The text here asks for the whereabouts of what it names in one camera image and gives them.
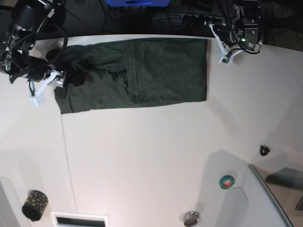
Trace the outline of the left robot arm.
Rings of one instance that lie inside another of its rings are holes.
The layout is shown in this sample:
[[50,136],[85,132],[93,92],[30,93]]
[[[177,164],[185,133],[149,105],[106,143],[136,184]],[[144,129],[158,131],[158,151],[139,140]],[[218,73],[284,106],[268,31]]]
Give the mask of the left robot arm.
[[217,0],[216,4],[226,22],[227,45],[237,45],[249,54],[259,53],[263,44],[261,1]]

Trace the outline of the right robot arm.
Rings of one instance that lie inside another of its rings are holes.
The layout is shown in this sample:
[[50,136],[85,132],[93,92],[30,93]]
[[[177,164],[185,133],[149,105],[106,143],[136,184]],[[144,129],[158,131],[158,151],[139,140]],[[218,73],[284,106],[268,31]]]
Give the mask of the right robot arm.
[[[12,9],[12,22],[0,43],[0,68],[9,75],[10,83],[18,78],[30,82],[65,80],[66,72],[53,70],[68,44],[63,28],[66,19],[63,0],[19,0]],[[49,60],[29,55],[39,33],[58,31],[63,45]]]

